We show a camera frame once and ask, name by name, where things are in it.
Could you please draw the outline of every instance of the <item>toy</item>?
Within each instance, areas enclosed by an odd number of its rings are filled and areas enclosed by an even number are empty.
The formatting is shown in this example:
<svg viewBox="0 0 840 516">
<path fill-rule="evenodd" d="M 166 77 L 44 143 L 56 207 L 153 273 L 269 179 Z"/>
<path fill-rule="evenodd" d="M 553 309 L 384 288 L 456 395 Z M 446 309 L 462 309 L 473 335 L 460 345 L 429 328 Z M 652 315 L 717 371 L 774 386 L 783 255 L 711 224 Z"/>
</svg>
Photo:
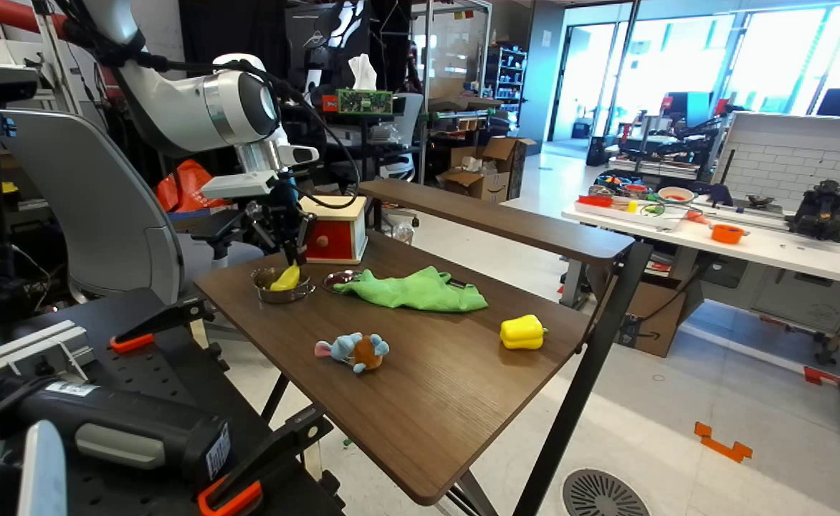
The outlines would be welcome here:
<svg viewBox="0 0 840 516">
<path fill-rule="evenodd" d="M 361 333 L 347 333 L 337 342 L 320 342 L 314 352 L 351 365 L 354 374 L 361 376 L 364 371 L 380 371 L 384 365 L 384 355 L 391 355 L 391 345 L 377 333 L 371 333 L 368 338 Z"/>
</svg>

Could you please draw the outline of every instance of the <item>glass wall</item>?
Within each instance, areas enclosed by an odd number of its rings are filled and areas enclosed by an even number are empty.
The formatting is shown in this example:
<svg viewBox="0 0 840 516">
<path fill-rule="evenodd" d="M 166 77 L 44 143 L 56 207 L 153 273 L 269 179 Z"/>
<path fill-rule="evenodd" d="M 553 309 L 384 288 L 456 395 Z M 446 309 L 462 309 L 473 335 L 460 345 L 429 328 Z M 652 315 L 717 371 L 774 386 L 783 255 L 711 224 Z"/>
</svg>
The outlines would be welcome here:
<svg viewBox="0 0 840 516">
<path fill-rule="evenodd" d="M 559 87 L 559 113 L 553 138 L 575 138 L 575 123 L 599 123 L 602 83 L 612 65 L 612 44 L 618 27 L 581 27 L 572 30 L 566 77 Z"/>
<path fill-rule="evenodd" d="M 751 14 L 724 98 L 748 113 L 788 113 L 808 70 L 824 9 Z"/>
<path fill-rule="evenodd" d="M 816 114 L 828 88 L 840 88 L 840 7 L 720 12 L 710 17 L 641 20 L 626 52 L 615 123 L 654 114 L 668 93 L 710 93 L 748 113 Z M 553 138 L 572 120 L 605 114 L 618 77 L 609 34 L 626 24 L 575 27 Z"/>
<path fill-rule="evenodd" d="M 734 17 L 636 24 L 626 54 L 618 118 L 656 114 L 668 93 L 714 95 Z"/>
</svg>

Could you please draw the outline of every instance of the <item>cardboard box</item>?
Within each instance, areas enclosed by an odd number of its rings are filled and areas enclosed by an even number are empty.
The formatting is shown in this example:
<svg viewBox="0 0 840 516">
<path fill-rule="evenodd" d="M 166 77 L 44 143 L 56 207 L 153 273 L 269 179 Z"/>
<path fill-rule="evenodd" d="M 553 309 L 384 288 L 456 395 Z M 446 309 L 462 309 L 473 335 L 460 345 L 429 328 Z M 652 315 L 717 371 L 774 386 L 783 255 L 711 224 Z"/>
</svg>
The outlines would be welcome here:
<svg viewBox="0 0 840 516">
<path fill-rule="evenodd" d="M 347 203 L 351 196 L 320 196 L 325 203 Z M 307 262 L 314 263 L 358 263 L 368 249 L 364 210 L 368 197 L 355 197 L 347 210 L 327 210 L 301 197 L 301 210 L 314 216 L 307 229 Z"/>
<path fill-rule="evenodd" d="M 450 169 L 439 176 L 439 181 L 449 193 L 479 197 L 484 203 L 499 203 L 509 197 L 509 176 L 496 169 L 483 169 L 483 173 Z"/>
<path fill-rule="evenodd" d="M 450 169 L 439 176 L 439 184 L 450 193 L 483 197 L 487 203 L 516 197 L 520 184 L 513 184 L 513 179 L 522 176 L 516 153 L 526 153 L 516 138 L 490 138 L 484 149 L 456 147 L 450 149 Z M 479 157 L 483 169 L 462 169 L 467 157 Z"/>
<path fill-rule="evenodd" d="M 628 318 L 645 318 L 645 315 L 652 315 L 652 318 L 636 323 L 636 338 L 628 342 L 632 346 L 652 352 L 652 355 L 671 352 L 675 335 L 684 322 L 684 305 L 687 305 L 687 296 L 678 292 L 678 283 L 681 282 L 652 282 L 652 279 L 645 279 L 641 283 L 641 290 L 628 306 Z"/>
<path fill-rule="evenodd" d="M 467 157 L 479 157 L 479 147 L 454 147 L 450 149 L 450 169 L 460 169 Z"/>
</svg>

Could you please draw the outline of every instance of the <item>orange clamp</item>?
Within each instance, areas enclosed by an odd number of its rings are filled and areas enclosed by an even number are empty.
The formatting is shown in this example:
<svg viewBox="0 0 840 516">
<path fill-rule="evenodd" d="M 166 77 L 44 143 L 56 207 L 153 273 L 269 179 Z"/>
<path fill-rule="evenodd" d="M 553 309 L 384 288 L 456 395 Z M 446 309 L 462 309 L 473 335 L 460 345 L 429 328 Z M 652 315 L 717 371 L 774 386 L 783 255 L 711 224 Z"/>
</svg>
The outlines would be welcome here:
<svg viewBox="0 0 840 516">
<path fill-rule="evenodd" d="M 218 480 L 216 485 L 204 487 L 195 497 L 195 508 L 201 516 L 238 516 L 252 511 L 262 500 L 264 500 L 264 485 L 262 482 L 251 482 L 241 493 L 236 493 L 234 500 L 228 500 L 224 504 L 214 508 L 214 493 L 224 485 L 224 480 Z"/>
<path fill-rule="evenodd" d="M 711 451 L 730 457 L 730 458 L 738 461 L 738 465 L 740 465 L 744 458 L 751 458 L 751 457 L 755 457 L 755 448 L 748 448 L 748 444 L 744 444 L 744 442 L 734 442 L 732 448 L 724 444 L 724 442 L 717 442 L 717 438 L 711 435 L 711 424 L 697 421 L 694 432 L 701 435 L 701 442 L 704 442 L 707 448 L 711 448 Z"/>
<path fill-rule="evenodd" d="M 128 342 L 109 342 L 109 351 L 115 351 L 119 355 L 140 352 L 146 346 L 156 346 L 153 333 L 140 333 L 140 335 L 128 338 Z"/>
</svg>

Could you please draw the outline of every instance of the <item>green towel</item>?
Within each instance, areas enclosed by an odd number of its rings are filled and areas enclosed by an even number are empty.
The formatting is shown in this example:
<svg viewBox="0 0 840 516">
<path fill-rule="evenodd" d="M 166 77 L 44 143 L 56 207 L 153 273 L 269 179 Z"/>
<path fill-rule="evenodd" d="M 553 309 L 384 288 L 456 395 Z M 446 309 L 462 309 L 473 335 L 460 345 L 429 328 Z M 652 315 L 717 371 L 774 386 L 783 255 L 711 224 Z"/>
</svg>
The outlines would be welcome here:
<svg viewBox="0 0 840 516">
<path fill-rule="evenodd" d="M 426 266 L 407 279 L 377 279 L 371 270 L 364 270 L 354 282 L 337 283 L 337 290 L 355 292 L 371 305 L 429 312 L 473 312 L 487 306 L 473 283 L 456 283 L 436 266 Z"/>
</svg>

